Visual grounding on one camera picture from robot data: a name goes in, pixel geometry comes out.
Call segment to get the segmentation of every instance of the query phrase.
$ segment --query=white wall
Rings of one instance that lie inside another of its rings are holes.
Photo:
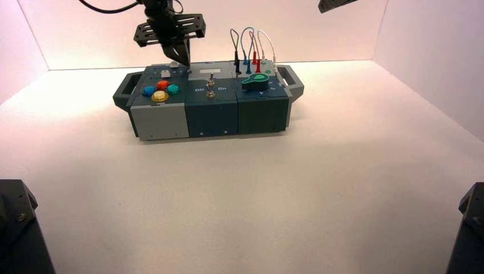
[[[138,6],[99,14],[77,0],[19,0],[51,69],[146,66],[168,61],[158,45],[139,48],[135,27],[145,22]],[[113,9],[132,0],[90,0]],[[233,58],[229,28],[251,25],[275,42],[278,61],[371,59],[386,0],[360,0],[320,14],[318,0],[182,0],[185,13],[202,13],[207,36],[192,40],[193,61]]]
[[[47,71],[16,0],[0,1],[0,104]]]
[[[374,60],[484,140],[483,0],[389,0]]]

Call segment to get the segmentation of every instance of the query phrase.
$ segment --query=black handle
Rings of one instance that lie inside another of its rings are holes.
[[[112,96],[114,100],[114,104],[121,108],[124,111],[129,110],[129,106],[127,105],[128,101],[130,100],[131,94],[133,93],[134,88],[139,82],[141,75],[143,72],[134,72],[129,73],[124,77],[123,82],[119,85],[118,89]]]

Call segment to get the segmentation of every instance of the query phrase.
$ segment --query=handle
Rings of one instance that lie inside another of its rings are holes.
[[[288,65],[277,65],[277,71],[288,84],[289,91],[292,94],[292,102],[295,102],[297,98],[301,97],[304,93],[304,84],[296,75],[294,70]]]
[[[124,111],[129,110],[130,107],[127,105],[127,103],[130,100],[131,94],[133,93],[134,88],[138,84],[142,74],[142,71],[134,72],[129,73],[126,75],[126,77],[124,77],[123,82],[121,82],[121,85],[119,85],[118,89],[112,96],[114,104],[117,107],[121,108]]]

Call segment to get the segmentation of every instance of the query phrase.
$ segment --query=red button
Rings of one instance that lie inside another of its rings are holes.
[[[158,82],[158,84],[156,84],[156,89],[157,90],[163,90],[165,91],[166,88],[170,85],[170,83],[166,80],[162,80],[160,82]]]

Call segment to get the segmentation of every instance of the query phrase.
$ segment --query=blue button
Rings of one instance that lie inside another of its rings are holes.
[[[146,96],[146,97],[150,97],[151,95],[153,95],[156,91],[156,88],[154,86],[147,86],[143,89],[143,96]]]
[[[177,86],[177,85],[175,85],[175,84],[171,84],[167,88],[167,92],[170,95],[177,95],[178,94],[178,91],[180,91],[180,87]]]

